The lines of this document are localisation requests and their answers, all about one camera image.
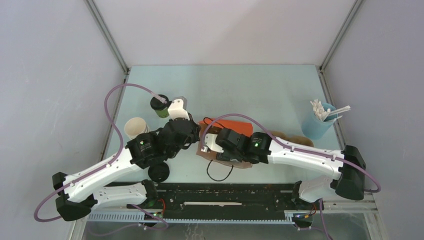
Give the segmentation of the black coffee cup lid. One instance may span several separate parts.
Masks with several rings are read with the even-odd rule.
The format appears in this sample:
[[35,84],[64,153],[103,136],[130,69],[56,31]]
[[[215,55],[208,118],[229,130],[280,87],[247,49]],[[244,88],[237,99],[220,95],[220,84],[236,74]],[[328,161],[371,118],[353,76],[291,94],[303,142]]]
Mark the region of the black coffee cup lid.
[[164,99],[164,102],[159,100],[157,97],[153,96],[150,100],[150,107],[155,111],[162,111],[164,109],[167,109],[171,102],[169,98],[164,94],[159,94],[159,96]]

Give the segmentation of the brown pulp cup carrier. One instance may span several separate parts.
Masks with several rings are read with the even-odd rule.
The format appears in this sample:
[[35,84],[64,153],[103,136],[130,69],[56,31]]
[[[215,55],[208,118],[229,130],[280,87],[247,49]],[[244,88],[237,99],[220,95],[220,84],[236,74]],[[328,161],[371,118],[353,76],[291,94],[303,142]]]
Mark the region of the brown pulp cup carrier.
[[312,142],[312,140],[310,140],[309,138],[305,136],[287,135],[281,131],[270,131],[270,133],[275,137],[283,139],[284,141],[288,141],[288,142],[303,145],[303,146],[314,147],[314,143]]

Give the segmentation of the green paper coffee cup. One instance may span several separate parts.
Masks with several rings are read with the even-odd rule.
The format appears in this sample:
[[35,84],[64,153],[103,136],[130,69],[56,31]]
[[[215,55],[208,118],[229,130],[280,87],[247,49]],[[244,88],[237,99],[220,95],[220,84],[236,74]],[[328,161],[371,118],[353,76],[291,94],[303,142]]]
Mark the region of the green paper coffee cup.
[[168,112],[168,108],[167,107],[165,107],[163,109],[156,109],[155,110],[155,113],[157,114],[157,116],[159,118],[162,118],[162,119],[169,117],[169,112]]

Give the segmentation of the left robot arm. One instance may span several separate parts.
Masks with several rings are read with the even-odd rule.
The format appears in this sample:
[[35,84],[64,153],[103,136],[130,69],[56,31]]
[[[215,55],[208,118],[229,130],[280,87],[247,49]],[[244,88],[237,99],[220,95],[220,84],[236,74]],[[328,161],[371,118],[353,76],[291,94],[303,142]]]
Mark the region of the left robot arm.
[[201,127],[194,120],[176,118],[155,131],[141,133],[111,157],[74,174],[52,176],[58,191],[56,210],[65,221],[81,219],[97,208],[141,205],[153,208],[158,192],[152,180],[110,186],[115,180],[174,158],[200,140]]

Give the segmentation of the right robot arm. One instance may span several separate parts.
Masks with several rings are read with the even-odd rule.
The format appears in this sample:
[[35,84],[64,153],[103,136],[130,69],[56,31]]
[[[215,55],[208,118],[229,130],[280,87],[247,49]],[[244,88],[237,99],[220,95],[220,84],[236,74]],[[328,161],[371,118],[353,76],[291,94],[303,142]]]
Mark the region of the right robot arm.
[[325,150],[264,132],[246,136],[229,128],[206,134],[204,143],[217,153],[219,161],[282,164],[319,172],[321,175],[313,180],[296,182],[290,201],[297,209],[331,194],[353,201],[364,199],[366,163],[355,146]]

